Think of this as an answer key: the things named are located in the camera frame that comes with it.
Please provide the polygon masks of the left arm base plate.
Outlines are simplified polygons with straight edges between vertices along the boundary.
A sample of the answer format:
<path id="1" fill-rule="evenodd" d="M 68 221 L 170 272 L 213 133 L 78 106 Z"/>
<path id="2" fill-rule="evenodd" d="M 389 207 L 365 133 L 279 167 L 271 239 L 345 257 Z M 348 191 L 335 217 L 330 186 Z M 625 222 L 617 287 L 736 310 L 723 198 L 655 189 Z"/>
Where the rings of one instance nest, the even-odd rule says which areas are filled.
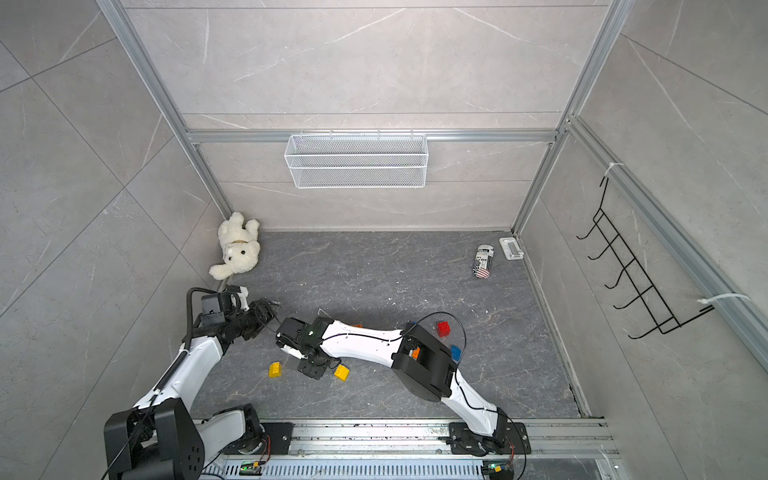
<path id="1" fill-rule="evenodd" d="M 292 422 L 266 422 L 260 427 L 262 433 L 254 455 L 267 456 L 268 447 L 272 456 L 289 453 L 294 431 Z"/>

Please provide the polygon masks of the yellow lego brick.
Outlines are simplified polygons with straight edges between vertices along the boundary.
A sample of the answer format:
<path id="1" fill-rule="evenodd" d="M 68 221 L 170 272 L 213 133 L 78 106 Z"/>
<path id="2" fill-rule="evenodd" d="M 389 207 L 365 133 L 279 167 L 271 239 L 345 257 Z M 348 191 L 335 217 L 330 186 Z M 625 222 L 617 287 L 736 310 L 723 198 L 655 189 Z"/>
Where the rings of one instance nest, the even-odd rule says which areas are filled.
<path id="1" fill-rule="evenodd" d="M 334 370 L 334 376 L 343 382 L 347 381 L 349 374 L 349 368 L 343 364 L 339 364 Z"/>
<path id="2" fill-rule="evenodd" d="M 273 362 L 268 367 L 269 378 L 279 378 L 282 376 L 282 364 L 280 362 Z"/>

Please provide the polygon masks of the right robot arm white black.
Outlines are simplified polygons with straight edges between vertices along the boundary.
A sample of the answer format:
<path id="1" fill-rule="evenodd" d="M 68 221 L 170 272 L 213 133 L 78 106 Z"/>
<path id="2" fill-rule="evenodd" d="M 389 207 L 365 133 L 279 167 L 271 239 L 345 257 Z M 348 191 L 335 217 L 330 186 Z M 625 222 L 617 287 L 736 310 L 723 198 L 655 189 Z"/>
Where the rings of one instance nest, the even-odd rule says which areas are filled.
<path id="1" fill-rule="evenodd" d="M 475 456 L 510 449 L 509 417 L 469 385 L 451 350 L 417 322 L 387 331 L 328 317 L 311 323 L 288 318 L 277 330 L 276 344 L 299 360 L 302 374 L 314 379 L 347 358 L 387 367 L 407 391 L 446 405 L 463 420 L 465 427 L 453 433 L 450 442 Z"/>

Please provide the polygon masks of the white teddy bear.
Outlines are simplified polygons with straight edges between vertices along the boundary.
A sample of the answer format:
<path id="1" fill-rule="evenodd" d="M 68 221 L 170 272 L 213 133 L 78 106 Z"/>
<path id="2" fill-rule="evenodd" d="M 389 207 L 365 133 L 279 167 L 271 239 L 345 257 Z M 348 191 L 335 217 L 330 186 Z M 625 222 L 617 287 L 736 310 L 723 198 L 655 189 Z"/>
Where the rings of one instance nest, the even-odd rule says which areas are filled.
<path id="1" fill-rule="evenodd" d="M 258 241 L 260 223 L 246 221 L 243 214 L 233 212 L 218 228 L 217 236 L 222 250 L 222 263 L 213 265 L 209 274 L 217 281 L 246 273 L 258 263 L 261 245 Z"/>

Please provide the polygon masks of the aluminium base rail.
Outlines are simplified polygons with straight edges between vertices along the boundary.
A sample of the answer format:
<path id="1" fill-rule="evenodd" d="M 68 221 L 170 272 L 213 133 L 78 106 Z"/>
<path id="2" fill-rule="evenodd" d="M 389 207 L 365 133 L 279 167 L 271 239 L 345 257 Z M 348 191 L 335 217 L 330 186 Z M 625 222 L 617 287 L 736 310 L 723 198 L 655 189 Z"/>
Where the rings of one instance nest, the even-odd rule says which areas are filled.
<path id="1" fill-rule="evenodd" d="M 287 455 L 221 455 L 206 479 L 626 479 L 607 424 L 525 419 L 532 453 L 454 455 L 448 419 L 292 419 Z"/>

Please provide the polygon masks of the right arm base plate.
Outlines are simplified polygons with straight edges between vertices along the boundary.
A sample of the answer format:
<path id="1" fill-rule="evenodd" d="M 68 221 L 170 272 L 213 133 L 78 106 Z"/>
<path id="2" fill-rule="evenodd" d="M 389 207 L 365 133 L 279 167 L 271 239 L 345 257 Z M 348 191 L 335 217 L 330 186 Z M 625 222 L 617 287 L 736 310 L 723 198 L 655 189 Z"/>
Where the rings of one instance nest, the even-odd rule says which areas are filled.
<path id="1" fill-rule="evenodd" d="M 502 423 L 491 436 L 472 432 L 465 423 L 449 424 L 449 433 L 444 438 L 454 455 L 528 455 L 532 453 L 527 428 L 520 422 Z"/>

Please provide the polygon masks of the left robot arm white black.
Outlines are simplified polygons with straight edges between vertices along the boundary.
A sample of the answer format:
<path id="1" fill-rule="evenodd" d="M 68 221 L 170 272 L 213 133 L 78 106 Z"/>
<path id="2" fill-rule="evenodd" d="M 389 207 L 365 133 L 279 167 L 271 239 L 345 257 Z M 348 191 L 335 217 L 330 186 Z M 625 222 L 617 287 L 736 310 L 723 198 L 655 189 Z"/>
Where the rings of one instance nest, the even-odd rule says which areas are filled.
<path id="1" fill-rule="evenodd" d="M 186 332 L 173 362 L 132 408 L 105 424 L 105 479 L 197 479 L 223 453 L 271 456 L 271 438 L 252 405 L 224 409 L 201 423 L 189 409 L 228 348 L 275 320 L 276 303 L 250 301 L 240 286 L 220 292 L 192 287 L 186 307 Z"/>

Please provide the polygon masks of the small white box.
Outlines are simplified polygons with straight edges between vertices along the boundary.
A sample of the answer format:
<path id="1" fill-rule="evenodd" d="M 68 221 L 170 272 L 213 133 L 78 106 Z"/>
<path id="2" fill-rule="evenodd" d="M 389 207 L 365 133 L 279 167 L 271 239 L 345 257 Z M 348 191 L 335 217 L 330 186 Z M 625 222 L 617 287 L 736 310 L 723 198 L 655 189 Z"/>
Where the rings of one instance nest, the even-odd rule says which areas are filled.
<path id="1" fill-rule="evenodd" d="M 525 256 L 518 239 L 514 236 L 499 239 L 500 247 L 508 261 L 522 260 Z"/>

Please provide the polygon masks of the small blue lego brick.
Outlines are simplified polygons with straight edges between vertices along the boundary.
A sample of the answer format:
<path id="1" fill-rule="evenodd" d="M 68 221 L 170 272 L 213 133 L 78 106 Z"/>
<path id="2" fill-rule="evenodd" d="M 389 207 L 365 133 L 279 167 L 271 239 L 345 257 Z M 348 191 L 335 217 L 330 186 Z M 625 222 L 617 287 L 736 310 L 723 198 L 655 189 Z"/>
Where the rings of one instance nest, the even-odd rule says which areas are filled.
<path id="1" fill-rule="evenodd" d="M 456 345 L 451 345 L 450 351 L 452 360 L 456 363 L 459 363 L 462 357 L 462 350 Z"/>

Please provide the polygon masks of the flag pattern can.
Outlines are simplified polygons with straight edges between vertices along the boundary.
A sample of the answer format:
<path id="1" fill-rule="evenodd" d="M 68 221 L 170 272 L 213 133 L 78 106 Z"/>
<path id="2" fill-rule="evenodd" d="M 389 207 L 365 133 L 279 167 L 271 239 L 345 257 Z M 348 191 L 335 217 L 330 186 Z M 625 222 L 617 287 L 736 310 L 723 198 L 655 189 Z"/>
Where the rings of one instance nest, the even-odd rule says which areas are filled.
<path id="1" fill-rule="evenodd" d="M 483 244 L 477 248 L 472 269 L 476 278 L 487 279 L 490 277 L 494 254 L 495 249 L 492 245 Z"/>

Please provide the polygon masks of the red lego brick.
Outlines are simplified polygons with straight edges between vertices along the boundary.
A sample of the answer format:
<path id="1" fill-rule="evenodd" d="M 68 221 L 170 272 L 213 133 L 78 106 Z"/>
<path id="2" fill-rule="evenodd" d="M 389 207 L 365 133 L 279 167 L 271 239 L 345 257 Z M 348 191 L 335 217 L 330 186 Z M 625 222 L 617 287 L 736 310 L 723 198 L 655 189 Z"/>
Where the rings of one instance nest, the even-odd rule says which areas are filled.
<path id="1" fill-rule="evenodd" d="M 440 338 L 447 337 L 451 334 L 450 324 L 446 321 L 440 321 L 436 325 L 437 333 Z"/>

